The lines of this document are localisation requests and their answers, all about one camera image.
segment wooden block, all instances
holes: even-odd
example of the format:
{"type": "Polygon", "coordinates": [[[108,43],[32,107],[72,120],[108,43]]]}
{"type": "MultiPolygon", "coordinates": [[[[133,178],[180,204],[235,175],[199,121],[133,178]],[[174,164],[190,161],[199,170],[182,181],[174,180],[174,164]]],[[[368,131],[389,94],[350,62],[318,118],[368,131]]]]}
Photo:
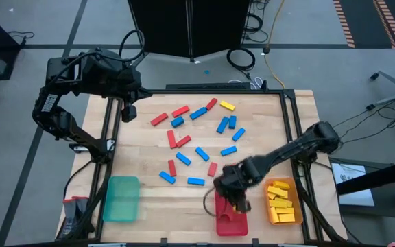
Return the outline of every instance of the wooden block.
{"type": "Polygon", "coordinates": [[[295,215],[294,214],[281,214],[278,215],[280,218],[280,222],[295,222],[295,215]]]}
{"type": "Polygon", "coordinates": [[[269,200],[269,205],[271,207],[282,207],[282,208],[287,207],[286,202],[275,201],[275,200],[269,200]]]}
{"type": "Polygon", "coordinates": [[[286,204],[287,204],[287,207],[292,207],[292,201],[289,201],[289,200],[286,200],[286,199],[283,199],[283,198],[280,198],[280,197],[275,197],[275,199],[274,200],[279,200],[279,201],[282,201],[282,202],[286,202],[286,204]]]}
{"type": "Polygon", "coordinates": [[[226,148],[226,149],[220,151],[220,154],[222,156],[225,156],[225,155],[232,154],[233,152],[237,152],[236,146],[232,146],[232,147],[226,148]]]}
{"type": "Polygon", "coordinates": [[[155,117],[155,119],[151,120],[150,123],[154,126],[156,126],[157,124],[159,124],[160,122],[164,121],[166,118],[168,118],[169,116],[167,115],[167,113],[163,113],[157,117],[155,117]]]}
{"type": "Polygon", "coordinates": [[[281,181],[274,181],[274,182],[272,182],[272,186],[274,186],[276,188],[280,188],[280,189],[285,189],[285,190],[288,190],[288,189],[291,188],[287,183],[284,183],[284,182],[281,182],[281,181]]]}
{"type": "Polygon", "coordinates": [[[205,114],[208,110],[205,107],[202,107],[201,109],[195,111],[194,113],[190,114],[191,120],[197,119],[198,117],[202,116],[205,114]]]}
{"type": "Polygon", "coordinates": [[[278,219],[278,214],[274,207],[271,207],[271,221],[272,223],[279,223],[280,220],[278,219]]]}
{"type": "Polygon", "coordinates": [[[173,133],[173,130],[167,131],[167,138],[169,139],[170,148],[176,148],[175,133],[173,133]]]}
{"type": "Polygon", "coordinates": [[[169,174],[167,174],[167,172],[164,172],[164,171],[160,172],[159,176],[161,178],[164,178],[167,182],[169,182],[171,184],[174,184],[176,181],[176,179],[174,177],[170,176],[169,174]]]}
{"type": "Polygon", "coordinates": [[[199,154],[199,156],[201,156],[204,159],[204,161],[208,161],[210,159],[210,156],[207,155],[202,148],[197,147],[195,151],[197,152],[197,154],[199,154]]]}
{"type": "Polygon", "coordinates": [[[237,117],[234,116],[234,115],[231,115],[231,117],[230,117],[230,123],[229,123],[229,125],[228,125],[228,127],[229,127],[230,129],[235,129],[235,128],[236,128],[236,120],[237,120],[237,117]]]}
{"type": "Polygon", "coordinates": [[[208,175],[214,176],[216,174],[217,163],[211,162],[210,168],[208,169],[208,175]]]}
{"type": "Polygon", "coordinates": [[[277,196],[281,196],[283,198],[287,198],[287,191],[284,191],[284,190],[279,189],[279,188],[275,188],[273,186],[267,187],[267,192],[274,193],[277,196]]]}
{"type": "Polygon", "coordinates": [[[187,183],[189,185],[205,185],[205,180],[201,179],[201,178],[189,178],[187,180],[187,183]]]}
{"type": "Polygon", "coordinates": [[[277,208],[276,212],[277,213],[288,213],[288,214],[294,214],[295,213],[294,208],[292,208],[292,207],[287,207],[285,209],[284,208],[277,208]]]}
{"type": "Polygon", "coordinates": [[[231,110],[231,111],[233,111],[235,108],[235,106],[233,106],[232,104],[225,102],[223,100],[220,102],[220,105],[227,108],[228,110],[231,110]]]}
{"type": "Polygon", "coordinates": [[[208,104],[205,106],[205,108],[206,108],[207,110],[211,110],[211,108],[212,108],[216,103],[217,103],[217,99],[213,98],[213,99],[210,101],[210,103],[208,103],[208,104]]]}
{"type": "Polygon", "coordinates": [[[224,130],[225,130],[225,127],[226,127],[226,125],[228,124],[228,122],[230,121],[230,119],[229,118],[227,118],[227,117],[224,117],[223,119],[222,119],[222,121],[220,121],[220,124],[219,124],[219,127],[217,127],[217,132],[218,133],[223,133],[224,132],[224,130]]]}
{"type": "Polygon", "coordinates": [[[232,140],[233,140],[233,141],[239,140],[239,138],[240,138],[244,133],[245,133],[245,129],[244,129],[244,128],[240,128],[240,129],[237,131],[237,133],[235,133],[235,134],[232,136],[232,140]]]}
{"type": "Polygon", "coordinates": [[[184,138],[182,138],[179,142],[176,143],[176,146],[178,148],[182,147],[185,143],[188,143],[189,141],[191,141],[191,137],[188,135],[184,138]]]}
{"type": "Polygon", "coordinates": [[[273,200],[276,196],[277,196],[277,195],[276,195],[276,194],[273,194],[273,193],[268,193],[268,194],[267,194],[267,197],[268,197],[268,198],[271,198],[271,200],[273,200]]]}
{"type": "Polygon", "coordinates": [[[186,156],[181,154],[180,152],[178,152],[176,154],[176,158],[178,158],[180,161],[182,161],[185,165],[190,165],[191,164],[191,161],[186,156]]]}
{"type": "Polygon", "coordinates": [[[173,115],[173,117],[177,117],[179,115],[182,115],[182,114],[188,112],[189,110],[190,110],[189,106],[183,106],[183,107],[179,108],[178,110],[175,110],[171,114],[173,115]]]}
{"type": "Polygon", "coordinates": [[[171,125],[173,128],[178,127],[179,125],[184,123],[184,118],[183,117],[176,117],[172,122],[171,125]]]}
{"type": "Polygon", "coordinates": [[[175,161],[169,160],[169,171],[170,176],[176,176],[175,161]]]}

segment black cabinet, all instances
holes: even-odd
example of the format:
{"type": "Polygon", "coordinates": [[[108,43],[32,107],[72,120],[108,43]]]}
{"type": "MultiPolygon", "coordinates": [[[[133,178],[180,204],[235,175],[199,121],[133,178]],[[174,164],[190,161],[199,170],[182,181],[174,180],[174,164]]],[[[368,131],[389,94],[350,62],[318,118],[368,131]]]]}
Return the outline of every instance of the black cabinet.
{"type": "Polygon", "coordinates": [[[239,48],[250,0],[128,0],[146,52],[187,57],[239,48]]]}

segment orange striped tape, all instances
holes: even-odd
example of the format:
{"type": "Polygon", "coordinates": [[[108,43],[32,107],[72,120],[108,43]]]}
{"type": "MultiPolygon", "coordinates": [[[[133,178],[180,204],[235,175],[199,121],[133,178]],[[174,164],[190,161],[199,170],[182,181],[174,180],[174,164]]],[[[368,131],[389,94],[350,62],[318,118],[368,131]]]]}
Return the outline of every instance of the orange striped tape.
{"type": "Polygon", "coordinates": [[[374,5],[376,6],[376,9],[378,10],[379,16],[381,17],[382,23],[384,24],[385,31],[388,33],[388,36],[391,37],[390,39],[392,39],[391,32],[388,29],[387,25],[391,28],[391,30],[395,36],[395,20],[390,12],[390,9],[388,8],[388,5],[386,4],[386,2],[384,0],[373,0],[373,2],[374,2],[374,5]],[[386,19],[386,23],[385,23],[385,19],[383,18],[382,14],[380,13],[379,9],[383,13],[383,16],[386,19]]]}
{"type": "Polygon", "coordinates": [[[339,0],[333,0],[333,4],[335,4],[335,9],[337,16],[339,18],[339,22],[341,23],[342,30],[344,31],[344,36],[347,40],[347,45],[349,47],[355,48],[355,40],[353,40],[353,36],[351,35],[350,28],[348,27],[346,16],[344,11],[342,10],[341,2],[339,0]]]}

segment orange tray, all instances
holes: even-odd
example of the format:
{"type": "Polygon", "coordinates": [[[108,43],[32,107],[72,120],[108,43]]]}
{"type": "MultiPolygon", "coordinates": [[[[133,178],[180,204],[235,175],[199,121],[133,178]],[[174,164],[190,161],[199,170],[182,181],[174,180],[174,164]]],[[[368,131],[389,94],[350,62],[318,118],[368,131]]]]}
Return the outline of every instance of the orange tray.
{"type": "Polygon", "coordinates": [[[267,214],[269,216],[269,221],[271,224],[276,226],[286,226],[286,225],[294,225],[294,224],[301,224],[302,223],[302,213],[301,213],[301,206],[300,201],[298,199],[298,194],[296,192],[295,181],[293,178],[270,178],[264,182],[264,191],[265,191],[265,200],[266,200],[266,207],[267,207],[267,214]],[[271,206],[269,205],[269,197],[267,196],[267,187],[272,185],[274,181],[281,181],[287,183],[291,188],[287,192],[287,199],[292,201],[292,207],[295,211],[295,222],[284,222],[284,223],[272,223],[271,220],[271,206]]]}

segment white paper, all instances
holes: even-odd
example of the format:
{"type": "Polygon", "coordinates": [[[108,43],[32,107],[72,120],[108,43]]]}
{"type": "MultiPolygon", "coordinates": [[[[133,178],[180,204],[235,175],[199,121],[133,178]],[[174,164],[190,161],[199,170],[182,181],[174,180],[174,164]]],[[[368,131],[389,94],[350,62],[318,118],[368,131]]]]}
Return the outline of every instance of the white paper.
{"type": "MultiPolygon", "coordinates": [[[[332,169],[336,184],[366,174],[365,167],[362,165],[332,163],[332,169]]],[[[339,196],[339,201],[342,205],[374,206],[371,189],[339,196]]]]}

